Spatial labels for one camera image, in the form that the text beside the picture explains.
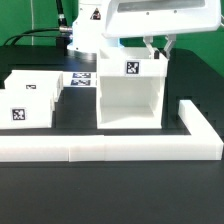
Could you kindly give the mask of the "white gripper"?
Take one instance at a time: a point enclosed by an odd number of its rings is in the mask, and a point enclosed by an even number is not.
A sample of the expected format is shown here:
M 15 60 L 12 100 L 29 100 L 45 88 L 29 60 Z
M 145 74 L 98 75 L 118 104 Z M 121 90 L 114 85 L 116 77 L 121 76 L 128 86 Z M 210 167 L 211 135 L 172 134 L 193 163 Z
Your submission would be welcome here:
M 175 34 L 214 31 L 221 25 L 221 0 L 103 0 L 102 34 L 107 38 L 144 37 L 151 59 L 159 58 L 152 36 L 166 36 L 170 55 Z

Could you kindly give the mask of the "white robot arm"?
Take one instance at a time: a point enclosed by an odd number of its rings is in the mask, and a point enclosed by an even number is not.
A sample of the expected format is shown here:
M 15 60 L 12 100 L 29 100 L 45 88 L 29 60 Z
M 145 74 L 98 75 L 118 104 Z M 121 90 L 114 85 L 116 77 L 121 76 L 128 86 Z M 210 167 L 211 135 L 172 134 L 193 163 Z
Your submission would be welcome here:
M 88 58 L 122 38 L 141 37 L 147 47 L 164 36 L 169 53 L 176 36 L 215 31 L 221 26 L 221 0 L 78 0 L 70 51 Z

